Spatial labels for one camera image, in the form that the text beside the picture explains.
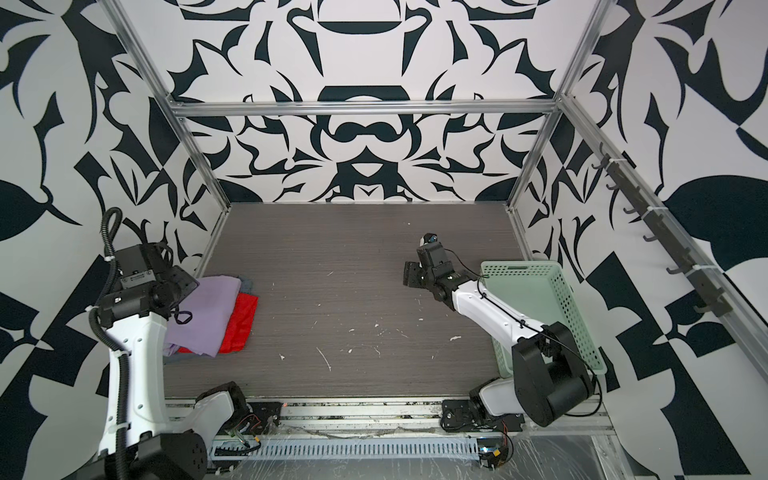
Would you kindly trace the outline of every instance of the zip tie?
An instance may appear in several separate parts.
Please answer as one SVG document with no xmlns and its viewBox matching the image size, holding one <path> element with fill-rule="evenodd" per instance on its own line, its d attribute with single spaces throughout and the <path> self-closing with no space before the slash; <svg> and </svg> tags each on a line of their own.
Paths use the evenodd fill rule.
<svg viewBox="0 0 768 480">
<path fill-rule="evenodd" d="M 109 429 L 107 429 L 107 432 L 115 433 L 119 429 L 127 429 L 130 426 L 131 424 L 129 422 L 118 423 L 117 425 L 110 425 Z"/>
<path fill-rule="evenodd" d="M 666 207 L 648 207 L 645 209 L 645 213 L 640 215 L 640 220 L 645 220 L 645 216 L 654 210 L 669 210 Z"/>
<path fill-rule="evenodd" d="M 699 270 L 704 270 L 704 269 L 715 269 L 715 270 L 720 270 L 720 268 L 719 268 L 717 265 L 699 265 L 699 264 L 697 263 L 696 265 L 693 265 L 693 266 L 690 268 L 690 270 L 688 270 L 688 271 L 685 273 L 685 276 L 689 276 L 689 275 L 691 275 L 693 272 L 697 272 L 697 271 L 699 271 Z"/>
</svg>

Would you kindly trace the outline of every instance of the clear plastic sheet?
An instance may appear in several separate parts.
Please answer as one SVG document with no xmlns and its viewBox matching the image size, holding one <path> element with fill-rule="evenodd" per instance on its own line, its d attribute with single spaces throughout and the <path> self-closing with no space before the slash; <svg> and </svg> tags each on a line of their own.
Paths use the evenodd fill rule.
<svg viewBox="0 0 768 480">
<path fill-rule="evenodd" d="M 474 480 L 595 480 L 605 478 L 599 452 L 588 435 L 513 437 L 515 451 L 508 463 L 494 471 L 463 458 L 387 458 L 343 460 L 244 461 L 233 472 L 206 478 L 233 480 L 398 479 L 435 478 Z"/>
</svg>

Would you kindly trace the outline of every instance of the purple cloth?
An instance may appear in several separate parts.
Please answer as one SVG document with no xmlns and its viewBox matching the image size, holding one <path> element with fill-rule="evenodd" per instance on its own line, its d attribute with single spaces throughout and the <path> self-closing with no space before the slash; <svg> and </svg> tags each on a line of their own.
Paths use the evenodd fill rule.
<svg viewBox="0 0 768 480">
<path fill-rule="evenodd" d="M 201 278 L 199 287 L 179 305 L 180 310 L 192 312 L 192 320 L 179 325 L 169 319 L 164 347 L 171 351 L 171 346 L 183 346 L 198 355 L 216 356 L 235 308 L 240 284 L 240 279 L 231 276 Z"/>
</svg>

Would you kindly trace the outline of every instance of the horizontal aluminum bar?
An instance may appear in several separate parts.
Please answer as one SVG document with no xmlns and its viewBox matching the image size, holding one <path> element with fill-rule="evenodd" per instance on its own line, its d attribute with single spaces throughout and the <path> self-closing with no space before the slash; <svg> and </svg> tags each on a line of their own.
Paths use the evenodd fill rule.
<svg viewBox="0 0 768 480">
<path fill-rule="evenodd" d="M 240 115 L 334 114 L 505 114 L 549 113 L 554 100 L 407 100 L 407 101 L 281 101 L 252 103 L 171 102 L 177 117 Z"/>
</svg>

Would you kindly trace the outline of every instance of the black and white patterned wall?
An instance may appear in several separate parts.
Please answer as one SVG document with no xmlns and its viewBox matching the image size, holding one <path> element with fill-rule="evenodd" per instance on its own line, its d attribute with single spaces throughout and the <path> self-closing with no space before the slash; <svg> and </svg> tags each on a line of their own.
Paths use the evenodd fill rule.
<svg viewBox="0 0 768 480">
<path fill-rule="evenodd" d="M 179 101 L 342 101 L 551 98 L 595 0 L 123 3 Z"/>
<path fill-rule="evenodd" d="M 620 0 L 576 89 L 687 231 L 768 316 L 765 2 Z M 768 386 L 562 120 L 518 211 L 563 264 L 610 366 L 606 405 L 640 478 L 763 478 Z"/>
<path fill-rule="evenodd" d="M 188 121 L 235 202 L 506 200 L 543 114 Z"/>
<path fill-rule="evenodd" d="M 2 3 L 0 124 L 0 477 L 63 478 L 104 428 L 102 212 L 191 272 L 220 208 L 94 0 Z"/>
</svg>

